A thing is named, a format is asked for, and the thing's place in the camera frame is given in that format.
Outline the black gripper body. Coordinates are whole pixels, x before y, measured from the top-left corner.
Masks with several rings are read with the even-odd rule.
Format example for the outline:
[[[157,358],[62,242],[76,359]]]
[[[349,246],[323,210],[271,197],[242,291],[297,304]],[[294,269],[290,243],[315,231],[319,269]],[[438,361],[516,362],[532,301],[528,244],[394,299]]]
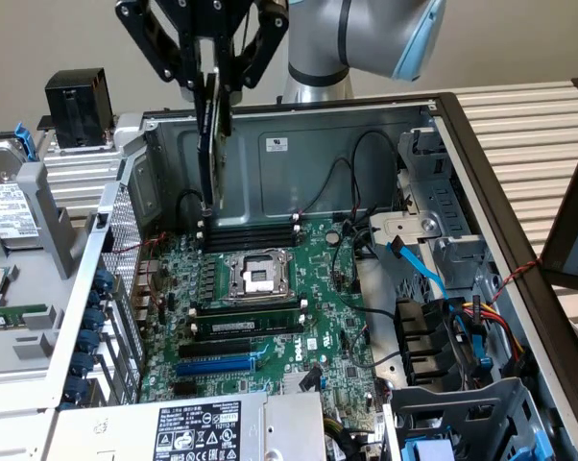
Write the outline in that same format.
[[[259,28],[253,41],[259,40],[263,26],[260,1],[162,1],[161,10],[175,28],[179,39],[233,39],[237,29],[247,22],[252,5],[259,9]]]

